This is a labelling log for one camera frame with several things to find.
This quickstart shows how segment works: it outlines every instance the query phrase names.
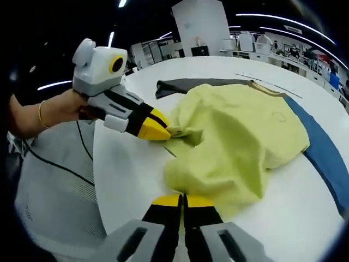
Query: white round table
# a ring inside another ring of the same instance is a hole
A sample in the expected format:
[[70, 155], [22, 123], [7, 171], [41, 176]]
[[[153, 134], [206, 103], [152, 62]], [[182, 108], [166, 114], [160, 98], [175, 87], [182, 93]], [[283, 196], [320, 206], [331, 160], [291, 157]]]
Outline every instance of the white round table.
[[[349, 166], [349, 117], [343, 106], [310, 80], [274, 65], [232, 57], [172, 59], [128, 76], [126, 88], [168, 114], [184, 95], [156, 100], [158, 80], [248, 79], [235, 73], [302, 97], [286, 92], [313, 115]], [[141, 219], [156, 197], [171, 193], [163, 184], [163, 167], [172, 156], [159, 145], [109, 130], [98, 121], [93, 156], [95, 190], [107, 234], [130, 219]], [[302, 154], [274, 170], [263, 200], [231, 221], [263, 243], [271, 259], [298, 262], [319, 260], [343, 225], [327, 186]]]

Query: gold bracelet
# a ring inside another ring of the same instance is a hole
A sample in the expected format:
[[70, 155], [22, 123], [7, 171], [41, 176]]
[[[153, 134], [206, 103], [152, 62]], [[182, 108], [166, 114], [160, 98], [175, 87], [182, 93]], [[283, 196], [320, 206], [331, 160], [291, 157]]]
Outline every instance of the gold bracelet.
[[42, 116], [41, 116], [41, 106], [43, 105], [44, 101], [42, 101], [42, 102], [40, 103], [40, 105], [39, 105], [38, 116], [39, 116], [39, 121], [40, 121], [41, 125], [42, 125], [43, 127], [45, 127], [46, 129], [49, 129], [50, 127], [48, 127], [47, 125], [45, 125], [45, 123], [44, 123], [44, 121], [43, 121], [43, 118], [42, 118]]

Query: black cable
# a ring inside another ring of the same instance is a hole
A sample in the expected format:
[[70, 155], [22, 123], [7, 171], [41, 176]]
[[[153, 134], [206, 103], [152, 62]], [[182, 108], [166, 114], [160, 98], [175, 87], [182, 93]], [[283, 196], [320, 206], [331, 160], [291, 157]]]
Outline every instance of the black cable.
[[82, 146], [83, 148], [85, 148], [85, 151], [86, 153], [88, 154], [88, 156], [90, 157], [90, 159], [93, 161], [93, 157], [91, 156], [91, 154], [89, 153], [89, 151], [87, 150], [87, 147], [85, 145], [85, 143], [83, 142], [83, 138], [82, 138], [82, 134], [81, 134], [81, 129], [80, 129], [80, 125], [79, 125], [79, 122], [76, 121], [76, 125], [77, 125], [77, 128], [79, 130], [79, 134], [80, 134], [80, 139], [81, 139], [81, 142], [82, 142]]
[[74, 176], [80, 178], [81, 180], [84, 180], [86, 183], [88, 183], [88, 184], [90, 184], [91, 186], [94, 187], [94, 183], [92, 183], [91, 181], [88, 181], [86, 178], [80, 176], [79, 174], [75, 173], [74, 171], [71, 171], [70, 169], [65, 168], [64, 166], [58, 165], [58, 164], [56, 164], [56, 163], [54, 163], [54, 162], [51, 162], [51, 161], [49, 161], [49, 160], [46, 160], [46, 159], [44, 159], [44, 158], [38, 156], [38, 155], [31, 149], [31, 147], [28, 145], [28, 143], [27, 143], [26, 140], [23, 140], [23, 143], [26, 145], [28, 151], [29, 151], [33, 156], [35, 156], [36, 158], [38, 158], [39, 160], [45, 162], [46, 164], [53, 165], [53, 166], [55, 166], [55, 167], [57, 167], [57, 168], [63, 169], [63, 170], [65, 170], [65, 171], [67, 171], [67, 172], [70, 172], [70, 173], [72, 173]]

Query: office desk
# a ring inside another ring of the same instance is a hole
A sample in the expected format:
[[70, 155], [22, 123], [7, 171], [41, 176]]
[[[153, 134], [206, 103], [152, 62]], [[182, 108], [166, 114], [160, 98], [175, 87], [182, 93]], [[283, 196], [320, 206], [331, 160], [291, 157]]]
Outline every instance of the office desk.
[[[313, 115], [349, 166], [349, 117], [343, 106], [310, 80], [274, 65], [233, 57], [179, 58], [128, 76], [126, 86], [146, 103], [168, 114], [184, 95], [156, 100], [158, 80], [248, 79], [248, 76], [302, 97], [288, 93]], [[163, 167], [172, 156], [157, 144], [108, 130], [98, 121], [93, 156], [97, 201], [107, 234], [130, 219], [141, 219], [153, 199], [170, 193], [163, 185]], [[231, 221], [261, 241], [267, 255], [275, 261], [318, 260], [343, 224], [328, 188], [302, 154], [273, 173], [263, 200]]]

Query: yellow cloth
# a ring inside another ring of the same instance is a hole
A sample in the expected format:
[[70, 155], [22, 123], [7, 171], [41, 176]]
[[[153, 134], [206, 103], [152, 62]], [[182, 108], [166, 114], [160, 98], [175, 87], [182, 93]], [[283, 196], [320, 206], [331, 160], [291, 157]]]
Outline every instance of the yellow cloth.
[[201, 85], [171, 112], [164, 146], [177, 158], [165, 166], [170, 188], [211, 198], [226, 217], [261, 199], [267, 169], [309, 146], [284, 94], [249, 85]]

